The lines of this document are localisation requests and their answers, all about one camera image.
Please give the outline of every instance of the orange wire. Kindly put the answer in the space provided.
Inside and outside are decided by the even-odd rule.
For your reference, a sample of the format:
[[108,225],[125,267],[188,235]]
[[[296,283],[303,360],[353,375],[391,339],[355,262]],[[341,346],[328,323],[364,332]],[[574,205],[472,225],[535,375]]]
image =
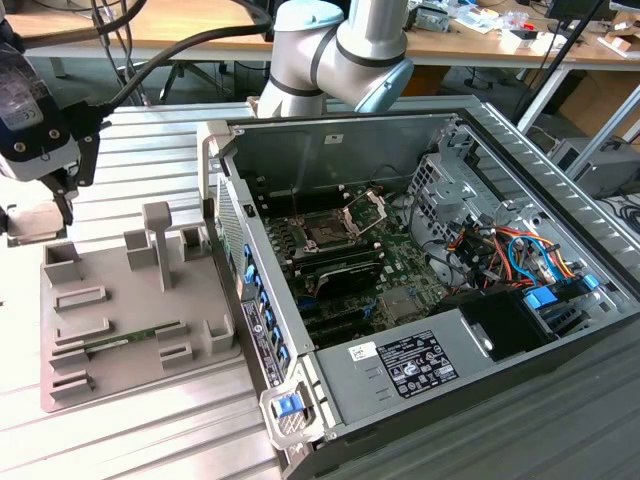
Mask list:
[[[515,228],[509,228],[509,227],[496,228],[496,231],[506,233],[507,235],[510,235],[512,237],[517,236],[517,235],[527,235],[527,236],[529,236],[531,238],[535,238],[536,240],[544,242],[547,245],[553,245],[553,242],[551,240],[548,240],[548,239],[543,238],[543,237],[541,237],[539,235],[536,235],[533,232],[521,232],[520,230],[516,230]],[[560,252],[558,250],[556,250],[555,253],[556,253],[556,256],[557,256],[557,260],[554,260],[553,257],[551,257],[551,260],[553,261],[555,266],[558,267],[562,271],[562,273],[565,274],[566,276],[569,276],[571,278],[575,277],[575,275],[571,272],[571,270],[569,270],[569,267],[565,263],[565,261],[562,258],[562,255],[560,254]]]
[[509,265],[509,260],[507,260],[507,256],[504,254],[504,251],[502,250],[502,247],[500,246],[500,244],[498,243],[498,239],[496,238],[496,236],[493,236],[493,243],[496,246],[496,251],[498,252],[498,255],[500,255],[500,258],[502,259],[502,264],[504,265],[504,268],[507,269],[507,280],[512,280],[512,275],[511,275],[511,265]]

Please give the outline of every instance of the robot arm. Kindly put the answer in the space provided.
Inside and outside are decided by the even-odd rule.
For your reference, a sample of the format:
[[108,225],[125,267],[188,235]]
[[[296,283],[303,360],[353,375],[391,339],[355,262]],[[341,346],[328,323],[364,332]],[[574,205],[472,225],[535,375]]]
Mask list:
[[349,18],[320,0],[278,9],[270,80],[258,116],[318,116],[324,93],[356,112],[387,110],[413,72],[402,29],[408,0],[353,0]]

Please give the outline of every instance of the floor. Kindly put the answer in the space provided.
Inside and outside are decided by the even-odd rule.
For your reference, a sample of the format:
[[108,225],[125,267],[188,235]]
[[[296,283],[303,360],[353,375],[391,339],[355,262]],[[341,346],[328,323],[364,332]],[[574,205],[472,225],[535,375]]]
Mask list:
[[[64,67],[68,75],[64,79],[54,76],[48,59],[34,58],[32,63],[44,78],[59,105],[68,105],[82,99],[90,102],[106,101],[119,89],[113,70],[103,59],[65,59]],[[214,77],[226,90],[215,88],[192,73],[186,72],[183,78],[176,79],[167,103],[242,101],[247,95],[259,95],[264,85],[262,62],[228,63],[225,74],[220,73],[219,64],[202,63],[198,66]],[[169,76],[169,70],[169,67],[159,68],[143,82],[146,95],[153,104],[158,102],[160,92]],[[526,90],[525,84],[516,79],[517,73],[517,70],[508,69],[476,69],[475,79],[469,86],[468,79],[473,77],[473,69],[454,67],[442,82],[438,94],[476,95],[481,100],[489,101],[510,117]],[[529,132],[530,138],[544,151],[553,147],[554,138],[583,135],[559,114],[541,115],[536,121],[536,128],[532,128]]]

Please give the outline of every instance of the psu label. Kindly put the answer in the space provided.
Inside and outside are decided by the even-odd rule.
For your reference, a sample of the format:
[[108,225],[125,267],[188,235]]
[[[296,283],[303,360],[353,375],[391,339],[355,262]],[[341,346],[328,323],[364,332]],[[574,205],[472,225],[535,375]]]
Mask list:
[[378,347],[398,395],[411,398],[458,378],[431,330]]

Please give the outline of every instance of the workbench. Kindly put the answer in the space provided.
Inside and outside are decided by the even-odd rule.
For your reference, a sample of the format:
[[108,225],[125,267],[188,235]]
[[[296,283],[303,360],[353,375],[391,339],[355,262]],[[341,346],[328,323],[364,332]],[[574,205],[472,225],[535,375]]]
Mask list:
[[[402,99],[393,109],[480,108],[474,97]],[[345,111],[331,102],[332,112]],[[196,125],[251,116],[247,104],[126,107],[102,134],[94,186],[75,200],[79,252],[123,244],[140,206],[169,203],[174,228],[200,218]],[[211,184],[216,171],[212,169]],[[50,198],[0,177],[0,203]],[[42,245],[0,246],[0,476],[275,480],[243,356],[79,407],[46,414],[39,400]],[[558,370],[330,472],[372,478],[638,478],[640,322]]]
[[[499,13],[526,12],[531,23],[540,31],[547,31],[547,24],[551,22],[531,7],[518,5],[515,0],[506,0],[498,5],[486,0],[479,2],[480,5],[483,3]],[[14,30],[24,36],[91,25],[87,18],[46,10],[30,1],[25,1],[24,6],[23,13],[8,15]],[[149,59],[178,40],[205,30],[248,23],[251,20],[246,11],[229,0],[149,0],[131,24],[135,49],[133,58]],[[501,50],[499,33],[496,31],[482,35],[456,22],[451,22],[451,28],[452,31],[446,34],[417,29],[408,32],[407,56],[416,65],[538,68],[542,62],[543,55],[531,50],[518,50],[513,54]],[[571,70],[640,71],[639,60],[626,60],[607,49],[597,41],[598,34],[587,31],[583,36],[585,42],[571,49],[518,124],[522,131],[533,124]],[[112,52],[115,57],[123,56],[120,49],[113,48]],[[98,41],[92,41],[34,49],[28,55],[102,58],[104,51]],[[176,58],[267,61],[271,58],[271,43],[265,42],[259,35],[226,38],[191,48]],[[547,66],[552,59],[553,55],[550,55]]]

